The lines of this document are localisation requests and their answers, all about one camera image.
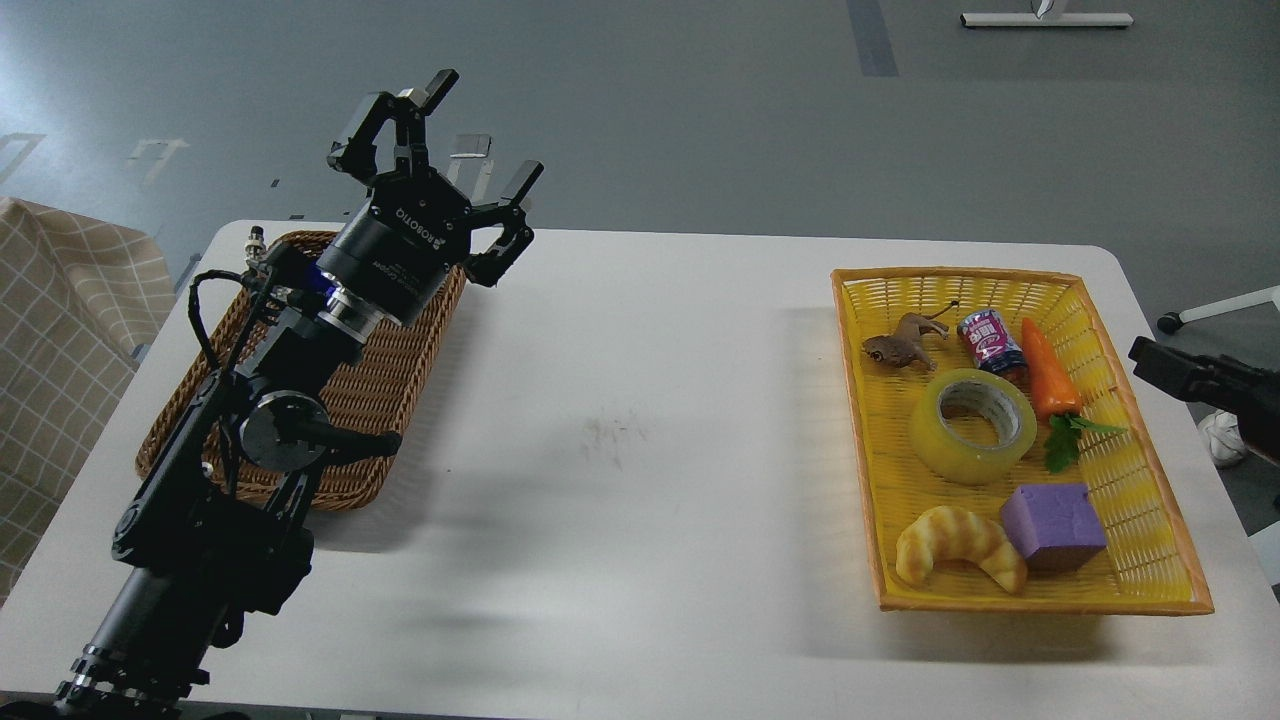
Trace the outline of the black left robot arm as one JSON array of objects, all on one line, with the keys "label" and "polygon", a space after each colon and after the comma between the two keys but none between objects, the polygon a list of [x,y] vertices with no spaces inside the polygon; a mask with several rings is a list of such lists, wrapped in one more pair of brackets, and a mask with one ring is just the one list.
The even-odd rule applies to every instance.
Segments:
[{"label": "black left robot arm", "polygon": [[278,614],[310,573],[323,473],[398,452],[396,430],[335,425],[323,391],[380,322],[410,325],[452,272],[493,287],[535,236],[522,202],[539,161],[480,205],[430,161],[428,118],[458,78],[362,100],[326,161],[366,199],[317,260],[255,227],[242,272],[193,277],[209,372],[113,532],[131,574],[54,700],[6,703],[5,719],[179,717],[209,683],[206,652],[233,646],[247,614]]}]

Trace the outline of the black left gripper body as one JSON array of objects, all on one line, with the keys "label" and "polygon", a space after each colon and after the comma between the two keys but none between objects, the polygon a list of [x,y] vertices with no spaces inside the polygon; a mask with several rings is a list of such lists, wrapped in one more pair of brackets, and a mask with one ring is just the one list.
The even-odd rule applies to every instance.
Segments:
[{"label": "black left gripper body", "polygon": [[440,172],[387,177],[323,252],[339,290],[401,325],[415,323],[452,266],[470,254],[470,201]]}]

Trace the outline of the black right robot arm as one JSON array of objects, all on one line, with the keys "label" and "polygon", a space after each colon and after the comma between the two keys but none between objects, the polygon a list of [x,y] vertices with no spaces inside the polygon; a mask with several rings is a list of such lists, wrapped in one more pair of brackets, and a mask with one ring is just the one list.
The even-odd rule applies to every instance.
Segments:
[{"label": "black right robot arm", "polygon": [[1129,351],[1135,375],[1166,395],[1215,409],[1198,424],[1213,464],[1229,468],[1253,454],[1279,462],[1279,374],[1220,355],[1190,355],[1139,337]]}]

